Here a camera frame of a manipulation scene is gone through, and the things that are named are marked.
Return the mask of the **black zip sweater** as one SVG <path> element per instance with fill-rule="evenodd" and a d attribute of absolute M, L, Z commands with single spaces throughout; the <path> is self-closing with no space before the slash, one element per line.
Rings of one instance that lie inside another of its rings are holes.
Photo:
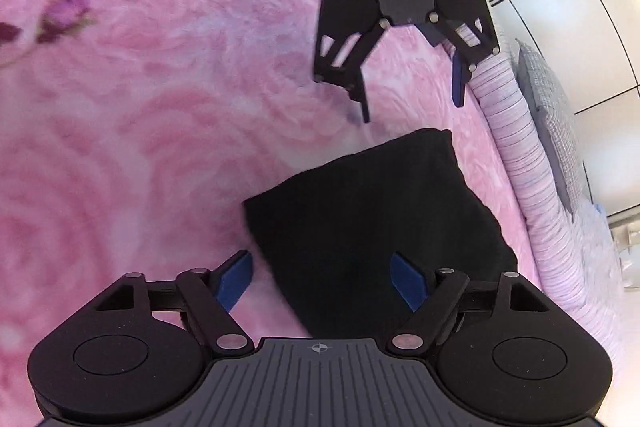
<path fill-rule="evenodd" d="M 448 130 L 420 129 L 292 176 L 244 204 L 285 301 L 316 338 L 385 340 L 412 310 L 390 260 L 495 282 L 518 266 L 466 185 Z"/>

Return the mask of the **grey checked pillow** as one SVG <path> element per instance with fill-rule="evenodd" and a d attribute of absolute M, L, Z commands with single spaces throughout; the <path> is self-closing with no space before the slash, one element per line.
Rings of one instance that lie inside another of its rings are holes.
<path fill-rule="evenodd" d="M 559 198 L 574 215 L 587 197 L 587 181 L 567 95 L 542 55 L 523 41 L 518 41 L 516 81 L 549 159 Z"/>

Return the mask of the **white wardrobe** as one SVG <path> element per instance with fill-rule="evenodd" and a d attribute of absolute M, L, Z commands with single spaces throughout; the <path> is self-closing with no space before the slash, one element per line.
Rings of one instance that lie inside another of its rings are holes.
<path fill-rule="evenodd" d="M 534 46 L 575 114 L 588 190 L 608 217 L 639 207 L 639 0 L 489 0 Z"/>

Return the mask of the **striped lilac folded duvet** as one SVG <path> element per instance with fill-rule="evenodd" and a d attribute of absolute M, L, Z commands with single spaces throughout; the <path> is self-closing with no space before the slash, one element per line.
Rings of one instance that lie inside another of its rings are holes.
<path fill-rule="evenodd" d="M 474 72 L 454 129 L 462 171 L 497 216 L 520 272 L 618 361 L 622 274 L 605 217 L 585 197 L 574 210 L 562 204 L 512 50 L 506 41 L 500 48 Z"/>

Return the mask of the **pink rose bed blanket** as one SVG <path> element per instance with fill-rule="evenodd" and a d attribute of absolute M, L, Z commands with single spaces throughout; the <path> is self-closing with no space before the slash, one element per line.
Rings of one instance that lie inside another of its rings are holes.
<path fill-rule="evenodd" d="M 448 129 L 465 181 L 536 273 L 486 120 L 450 62 L 389 31 L 372 120 L 311 80 L 318 0 L 1 0 L 1 384 L 115 277 L 169 279 L 250 246 L 245 199 L 410 131 Z"/>

